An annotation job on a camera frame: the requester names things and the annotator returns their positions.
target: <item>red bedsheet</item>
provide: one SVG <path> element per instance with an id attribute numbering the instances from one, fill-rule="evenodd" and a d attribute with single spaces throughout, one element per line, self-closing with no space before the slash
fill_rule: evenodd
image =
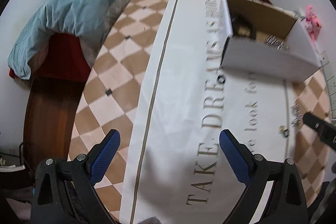
<path id="1" fill-rule="evenodd" d="M 74 35 L 57 33 L 50 37 L 49 50 L 42 66 L 33 74 L 55 79 L 86 82 L 90 67 L 85 61 L 79 39 Z M 16 78 L 11 69 L 9 75 Z"/>

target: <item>metal screw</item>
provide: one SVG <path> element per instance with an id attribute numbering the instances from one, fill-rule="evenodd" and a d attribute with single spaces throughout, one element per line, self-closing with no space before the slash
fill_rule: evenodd
<path id="1" fill-rule="evenodd" d="M 264 157 L 260 154 L 255 154 L 254 155 L 254 158 L 257 160 L 257 161 L 262 161 L 264 159 Z"/>
<path id="2" fill-rule="evenodd" d="M 79 154 L 76 159 L 79 161 L 82 161 L 82 160 L 85 160 L 85 158 L 86 158 L 85 154 Z"/>
<path id="3" fill-rule="evenodd" d="M 294 164 L 294 161 L 293 161 L 292 159 L 287 159 L 287 163 L 288 163 L 289 165 L 293 165 L 293 164 Z"/>
<path id="4" fill-rule="evenodd" d="M 54 162 L 53 159 L 47 159 L 47 160 L 45 161 L 45 164 L 46 164 L 46 165 L 51 165 L 53 162 Z"/>
<path id="5" fill-rule="evenodd" d="M 226 81 L 225 75 L 218 75 L 217 76 L 217 83 L 223 85 L 223 84 L 225 84 L 225 81 Z"/>

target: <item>wall outlet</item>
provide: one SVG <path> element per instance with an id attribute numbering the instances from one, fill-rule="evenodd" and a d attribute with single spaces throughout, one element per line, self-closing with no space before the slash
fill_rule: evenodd
<path id="1" fill-rule="evenodd" d="M 330 96 L 331 110 L 336 110 L 336 93 Z"/>
<path id="2" fill-rule="evenodd" d="M 332 77 L 327 81 L 327 87 L 329 91 L 329 95 L 332 95 L 336 92 L 336 77 Z"/>
<path id="3" fill-rule="evenodd" d="M 323 67 L 323 73 L 326 81 L 335 76 L 330 62 Z"/>
<path id="4" fill-rule="evenodd" d="M 321 52 L 321 62 L 322 62 L 323 66 L 325 66 L 329 63 L 329 58 L 327 56 L 326 51 Z"/>

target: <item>bed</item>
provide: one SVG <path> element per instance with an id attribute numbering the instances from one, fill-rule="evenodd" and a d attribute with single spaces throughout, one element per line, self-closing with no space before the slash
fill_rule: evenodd
<path id="1" fill-rule="evenodd" d="M 129 1 L 48 0 L 17 39 L 8 58 L 9 75 L 23 80 L 44 76 L 85 82 Z"/>

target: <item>pink object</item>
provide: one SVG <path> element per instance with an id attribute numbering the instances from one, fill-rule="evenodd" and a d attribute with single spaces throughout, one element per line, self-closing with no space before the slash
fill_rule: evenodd
<path id="1" fill-rule="evenodd" d="M 312 8 L 312 6 L 307 6 L 305 27 L 310 39 L 315 42 L 320 33 L 322 24 L 319 21 L 319 18 L 312 11 Z"/>

